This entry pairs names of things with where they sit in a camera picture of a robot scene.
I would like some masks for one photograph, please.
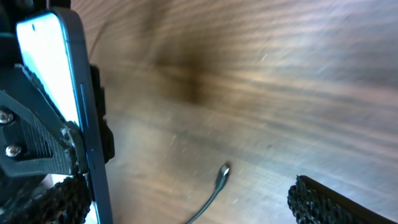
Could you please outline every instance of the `brown wooden surface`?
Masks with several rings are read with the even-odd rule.
[[[307,175],[398,221],[398,1],[75,1],[115,223],[294,223]]]

